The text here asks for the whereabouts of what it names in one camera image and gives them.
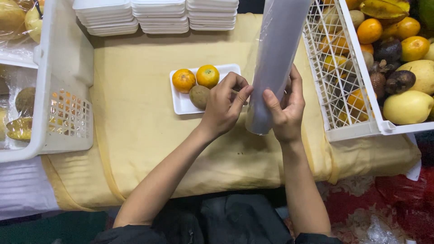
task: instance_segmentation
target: white foam tray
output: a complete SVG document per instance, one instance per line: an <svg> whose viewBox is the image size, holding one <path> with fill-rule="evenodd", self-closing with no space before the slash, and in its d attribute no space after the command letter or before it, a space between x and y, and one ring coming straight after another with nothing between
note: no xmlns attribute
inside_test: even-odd
<svg viewBox="0 0 434 244"><path fill-rule="evenodd" d="M219 83L231 71L234 72L234 73L237 73L237 74L241 75L240 66L237 65L237 64L235 64L235 63L224 64L224 65L217 65L215 67L217 68L218 72L220 73ZM198 69L199 68L193 68L193 69L189 69L189 70L191 72L193 72L194 75L196 75ZM175 110L175 113L179 114L179 115L182 115L182 114L195 114L195 113L203 113L203 112L205 112L204 110L200 110L200 109L196 108L191 103L191 101L190 101L190 95L189 94L181 93L181 92L179 92L179 91L177 91L175 89L175 87L173 86L173 83L172 83L172 76L173 76L173 74L175 74L176 71L177 70L173 70L169 74L170 86L172 88L173 108Z"/></svg>

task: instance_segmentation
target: yellow tablecloth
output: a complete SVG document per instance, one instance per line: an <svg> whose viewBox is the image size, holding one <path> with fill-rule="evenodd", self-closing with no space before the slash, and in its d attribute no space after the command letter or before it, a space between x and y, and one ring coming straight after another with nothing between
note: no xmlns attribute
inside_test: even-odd
<svg viewBox="0 0 434 244"><path fill-rule="evenodd" d="M170 71L237 63L251 82L261 20L262 15L239 14L235 30L229 32L92 38L95 144L85 152L43 157L59 206L90 211L120 205L200 122L201 114L174 113ZM295 64L303 77L306 99L303 142L317 181L396 175L420 159L419 150L404 135L329 144L302 40ZM273 133L261 137L247 132L244 116L198 157L174 197L284 183L280 146Z"/></svg>

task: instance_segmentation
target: white plastic crate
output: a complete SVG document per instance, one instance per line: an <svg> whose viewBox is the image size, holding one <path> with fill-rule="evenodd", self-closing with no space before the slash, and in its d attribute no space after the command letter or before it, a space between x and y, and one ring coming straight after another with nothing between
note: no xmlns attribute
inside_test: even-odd
<svg viewBox="0 0 434 244"><path fill-rule="evenodd" d="M80 151L93 144L93 47L76 24L70 0L46 0L41 44L35 47L36 97L30 143L0 150L0 162L37 154ZM26 63L0 59L0 63Z"/></svg>
<svg viewBox="0 0 434 244"><path fill-rule="evenodd" d="M383 120L377 100L374 99L375 93L348 7L345 0L335 0L335 2L336 4L324 5L320 0L314 0L302 34L321 106L327 139L341 141L365 136L434 129L434 122L394 125L388 120ZM338 21L326 24L324 19L331 16ZM328 36L328 43L321 45L326 36ZM339 49L338 45L332 45L333 41L338 40L340 36L346 38L348 48ZM345 54L345 56L348 55L347 61L340 63L338 57L345 52L348 52ZM332 64L336 69L327 69L328 64L325 63L327 55L332 56ZM360 110L356 108L355 102L352 104L348 102L351 92L355 89L360 89L366 109Z"/></svg>

